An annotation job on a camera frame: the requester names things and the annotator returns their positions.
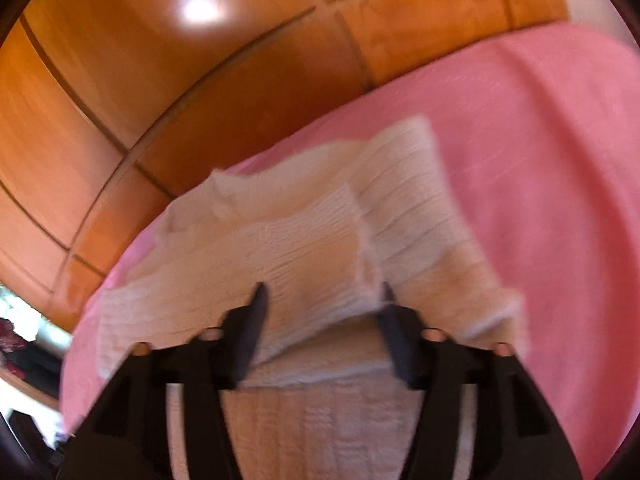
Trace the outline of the wooden panelled headboard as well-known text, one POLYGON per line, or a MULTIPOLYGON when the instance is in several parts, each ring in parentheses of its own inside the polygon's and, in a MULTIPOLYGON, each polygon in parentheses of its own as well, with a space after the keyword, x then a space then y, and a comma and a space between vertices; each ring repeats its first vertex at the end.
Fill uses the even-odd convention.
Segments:
POLYGON ((565 0, 17 0, 1 33, 1 279, 63 330, 210 170, 565 0))

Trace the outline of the cream knitted sweater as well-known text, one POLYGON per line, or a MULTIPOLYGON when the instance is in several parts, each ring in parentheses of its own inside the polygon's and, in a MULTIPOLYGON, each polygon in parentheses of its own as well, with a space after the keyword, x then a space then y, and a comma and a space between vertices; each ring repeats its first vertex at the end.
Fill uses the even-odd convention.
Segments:
POLYGON ((395 479, 420 396, 375 323, 383 289, 464 344, 527 344, 522 296, 452 199, 428 123, 312 148, 250 176, 215 171, 171 204, 155 245, 102 297, 98 369, 183 344, 269 290, 241 391, 224 400, 250 479, 395 479))

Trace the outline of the pink bedspread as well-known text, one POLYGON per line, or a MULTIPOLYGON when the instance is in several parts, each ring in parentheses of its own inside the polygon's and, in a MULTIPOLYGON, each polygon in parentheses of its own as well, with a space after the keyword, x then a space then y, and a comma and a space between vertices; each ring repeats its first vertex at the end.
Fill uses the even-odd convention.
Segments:
MULTIPOLYGON (((367 141, 410 117, 430 126, 466 225, 504 286, 522 296, 527 344, 513 347, 582 474, 595 477, 639 413, 638 52, 572 24, 503 35, 386 84, 204 181, 215 171, 257 174, 331 142, 367 141)), ((108 377, 96 354, 102 297, 149 255, 169 206, 125 252, 75 330, 63 366, 67 431, 108 377)))

